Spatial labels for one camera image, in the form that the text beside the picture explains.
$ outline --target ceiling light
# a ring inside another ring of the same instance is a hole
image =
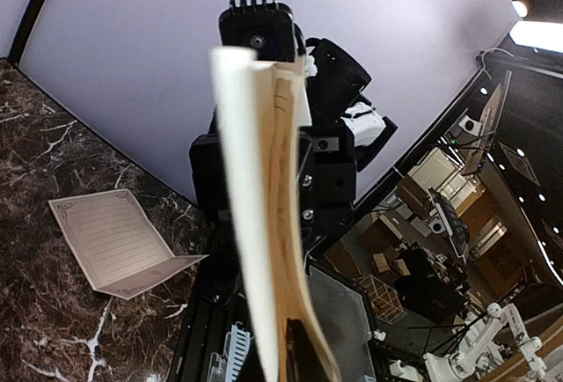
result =
[[[522,1],[512,1],[512,6],[516,10],[518,17],[525,18],[528,15],[528,7]]]
[[[555,276],[555,278],[559,281],[559,283],[563,285],[563,279],[561,279],[561,276],[559,276],[557,271],[553,268],[553,262],[549,260],[549,257],[547,256],[547,252],[545,251],[544,246],[539,241],[537,242],[537,245],[539,246],[539,250],[542,252],[542,255],[544,256],[545,262],[547,263],[547,267],[549,268],[549,270],[552,271],[553,276]]]
[[[563,52],[563,24],[539,21],[518,21],[510,38],[516,45]]]

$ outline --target desk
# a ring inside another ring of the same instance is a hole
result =
[[[0,379],[48,380],[38,370],[88,379],[88,346],[64,340],[90,340],[101,328],[96,354],[107,366],[98,367],[94,380],[165,380],[195,269],[110,303],[90,288],[47,200],[129,188],[176,254],[201,252],[207,235],[201,213],[5,61],[0,100]]]

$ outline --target white marble vein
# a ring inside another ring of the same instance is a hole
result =
[[[181,219],[182,217],[187,217],[188,212],[191,210],[192,205],[188,204],[186,210],[184,210],[184,213],[182,213],[179,217],[177,217],[176,219],[173,220],[173,222],[178,221],[179,219]]]
[[[18,115],[15,115],[15,116],[11,116],[10,118],[4,118],[3,120],[0,120],[0,124],[1,124],[2,122],[8,122],[8,121],[17,120],[17,119],[21,118],[22,116],[24,116],[24,115],[23,115],[23,114],[18,114]]]
[[[22,178],[24,178],[28,173],[22,173],[21,175],[19,175],[18,177],[14,178],[11,181],[8,182],[4,182],[1,185],[5,186],[6,184],[8,184],[9,187],[13,186],[16,182],[18,182],[19,180],[21,180]]]
[[[45,109],[47,109],[51,114],[56,114],[56,111],[55,111],[52,107],[50,107],[50,106],[48,106],[48,105],[45,105],[44,103],[41,104],[41,105],[42,105]]]
[[[55,182],[56,192],[59,193],[59,181],[56,180],[56,177],[52,175],[53,181]]]
[[[179,309],[176,312],[169,314],[168,316],[165,317],[165,319],[171,319],[171,318],[174,318],[174,317],[180,315],[182,312],[184,312],[187,308],[187,303],[185,303],[183,305],[168,305],[166,307],[179,307]]]
[[[52,143],[51,143],[51,142],[47,142],[48,145],[49,145],[49,147],[47,148],[46,151],[44,151],[43,153],[41,153],[41,154],[38,156],[38,158],[40,158],[40,157],[43,156],[43,155],[47,155],[48,153],[51,152],[51,150],[52,150],[55,146],[57,146],[59,143],[61,143],[62,140],[64,140],[64,137],[66,137],[66,136],[69,134],[70,130],[72,129],[72,126],[73,126],[74,124],[76,124],[76,123],[77,123],[77,120],[74,120],[74,121],[69,122],[68,124],[64,124],[64,125],[62,125],[62,126],[59,126],[59,129],[64,129],[64,128],[66,128],[66,129],[64,130],[64,133],[62,134],[61,138],[59,138],[56,142],[52,142]]]
[[[57,378],[59,380],[61,380],[62,382],[69,382],[68,379],[66,379],[61,372],[58,369],[55,369],[55,371],[45,371],[37,366],[34,366],[31,363],[28,363],[26,360],[22,359],[22,362],[24,362],[24,364],[29,367],[30,369],[36,371],[37,373],[39,373],[40,375],[43,376],[47,376],[49,378]]]
[[[123,174],[127,171],[127,169],[131,167],[131,165],[132,164],[129,164],[121,170],[120,175],[117,177],[117,181],[115,181],[115,185],[113,186],[113,189],[116,189],[120,185],[121,178],[123,178]]]
[[[110,298],[110,300],[107,302],[106,307],[104,308],[104,312],[102,313],[102,316],[99,318],[98,330],[90,340],[78,339],[76,337],[73,341],[62,340],[63,342],[67,342],[69,344],[85,344],[90,350],[91,365],[90,365],[90,371],[88,372],[88,382],[92,382],[94,380],[94,374],[98,366],[102,366],[102,367],[106,366],[106,360],[104,360],[103,358],[98,358],[98,354],[96,353],[96,347],[99,346],[99,336],[101,335],[102,330],[104,329],[104,325],[106,324],[106,319],[111,304],[112,304],[112,299]]]
[[[35,344],[37,347],[45,347],[47,344],[49,344],[49,339],[46,336],[44,336],[38,341],[34,340],[33,344]]]

